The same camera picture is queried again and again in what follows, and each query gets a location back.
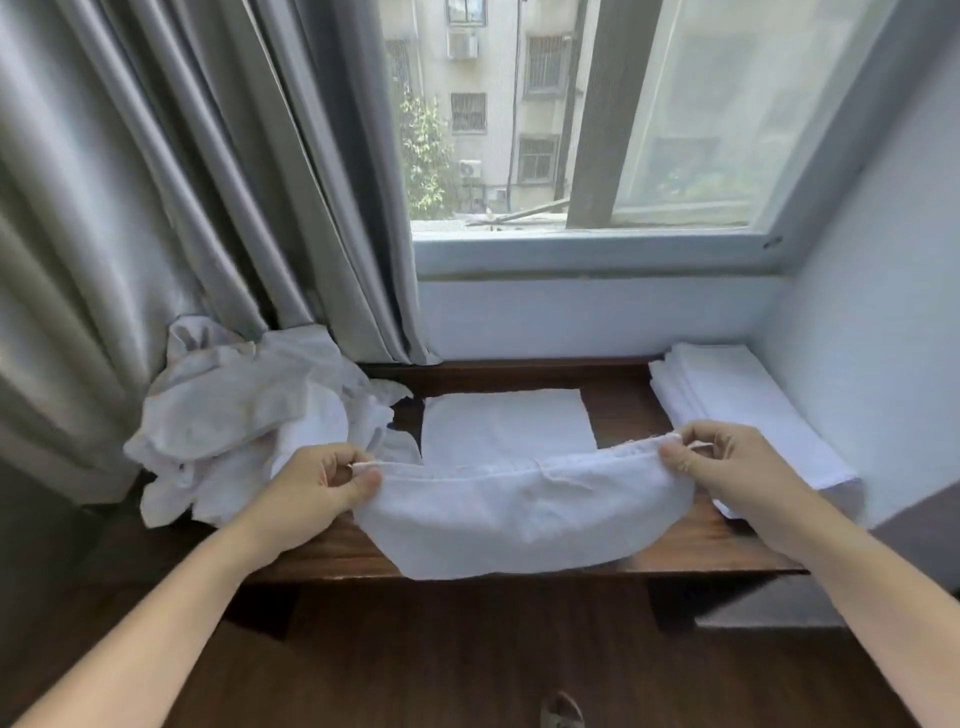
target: gray curtain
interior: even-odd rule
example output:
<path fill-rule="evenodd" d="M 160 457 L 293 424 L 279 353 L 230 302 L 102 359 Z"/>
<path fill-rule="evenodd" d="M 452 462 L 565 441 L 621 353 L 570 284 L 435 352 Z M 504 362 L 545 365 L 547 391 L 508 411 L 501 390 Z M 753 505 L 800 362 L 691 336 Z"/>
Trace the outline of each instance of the gray curtain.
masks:
<path fill-rule="evenodd" d="M 78 501 L 201 313 L 433 363 L 372 3 L 0 0 L 0 458 Z"/>

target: wooden table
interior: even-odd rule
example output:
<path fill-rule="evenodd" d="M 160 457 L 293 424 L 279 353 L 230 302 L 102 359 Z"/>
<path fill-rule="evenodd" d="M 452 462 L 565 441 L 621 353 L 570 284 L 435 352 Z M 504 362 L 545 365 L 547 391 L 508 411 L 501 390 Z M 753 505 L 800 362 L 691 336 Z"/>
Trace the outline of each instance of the wooden table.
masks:
<path fill-rule="evenodd" d="M 438 367 L 369 367 L 371 376 L 401 381 L 416 395 L 396 408 L 396 427 L 420 438 L 423 399 L 449 392 L 497 392 L 545 387 L 580 388 L 597 445 L 607 448 L 670 431 L 650 389 L 645 360 L 596 359 L 544 362 L 451 363 Z M 82 580 L 91 584 L 153 583 L 203 538 L 209 529 L 178 522 L 146 529 L 134 507 L 111 520 L 86 560 Z M 689 513 L 656 543 L 618 562 L 581 573 L 711 574 L 798 572 L 802 569 L 765 546 L 742 525 L 727 522 L 704 493 Z M 281 556 L 251 577 L 254 583 L 398 578 L 396 567 L 349 516 L 325 533 Z"/>

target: stack of folded towels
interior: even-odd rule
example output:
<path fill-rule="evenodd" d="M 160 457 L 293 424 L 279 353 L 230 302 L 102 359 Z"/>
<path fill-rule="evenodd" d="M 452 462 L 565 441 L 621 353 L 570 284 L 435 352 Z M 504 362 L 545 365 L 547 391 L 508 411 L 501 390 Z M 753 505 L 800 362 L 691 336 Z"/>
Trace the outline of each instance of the stack of folded towels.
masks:
<path fill-rule="evenodd" d="M 678 344 L 650 364 L 651 385 L 675 427 L 719 420 L 758 428 L 812 488 L 858 480 L 857 474 L 801 417 L 747 347 Z M 736 518 L 722 503 L 728 518 Z"/>

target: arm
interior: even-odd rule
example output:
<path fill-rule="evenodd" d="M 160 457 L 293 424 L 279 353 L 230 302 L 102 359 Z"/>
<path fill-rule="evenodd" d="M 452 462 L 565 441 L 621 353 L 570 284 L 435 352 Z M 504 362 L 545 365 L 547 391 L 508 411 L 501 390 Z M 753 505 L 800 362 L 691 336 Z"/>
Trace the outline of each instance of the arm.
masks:
<path fill-rule="evenodd" d="M 924 728 L 960 715 L 960 604 L 794 473 L 753 427 L 695 422 L 668 466 L 691 474 L 743 515 L 770 547 L 807 567 Z"/>
<path fill-rule="evenodd" d="M 233 522 L 210 535 L 14 724 L 159 728 L 224 610 L 251 572 L 371 497 L 377 471 L 349 445 L 299 449 Z"/>

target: foot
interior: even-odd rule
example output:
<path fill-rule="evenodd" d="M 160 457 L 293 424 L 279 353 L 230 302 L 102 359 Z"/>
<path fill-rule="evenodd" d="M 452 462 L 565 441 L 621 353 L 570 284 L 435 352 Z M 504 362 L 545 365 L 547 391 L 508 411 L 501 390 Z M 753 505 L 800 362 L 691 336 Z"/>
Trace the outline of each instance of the foot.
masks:
<path fill-rule="evenodd" d="M 584 714 L 572 697 L 557 691 L 540 704 L 540 728 L 585 728 Z"/>

